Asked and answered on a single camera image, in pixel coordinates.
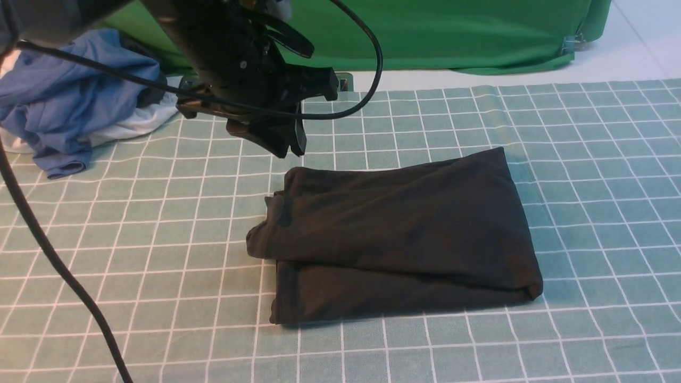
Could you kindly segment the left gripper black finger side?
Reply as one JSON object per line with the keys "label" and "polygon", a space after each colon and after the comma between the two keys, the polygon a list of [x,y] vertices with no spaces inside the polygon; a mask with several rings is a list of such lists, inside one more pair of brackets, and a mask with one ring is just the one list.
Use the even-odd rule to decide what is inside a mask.
{"label": "left gripper black finger side", "polygon": [[229,108],[226,118],[230,135],[250,141],[280,159],[289,152],[299,157],[305,154],[307,137],[300,118],[262,116]]}

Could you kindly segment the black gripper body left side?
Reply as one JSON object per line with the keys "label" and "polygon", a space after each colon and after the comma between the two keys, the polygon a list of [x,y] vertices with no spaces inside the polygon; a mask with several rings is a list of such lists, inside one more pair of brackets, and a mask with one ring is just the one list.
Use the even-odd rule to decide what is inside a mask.
{"label": "black gripper body left side", "polygon": [[257,15],[238,1],[143,1],[197,77],[178,107],[188,117],[206,112],[254,120],[246,106],[299,112],[300,102],[338,98],[332,68],[286,63],[266,29],[268,15]]}

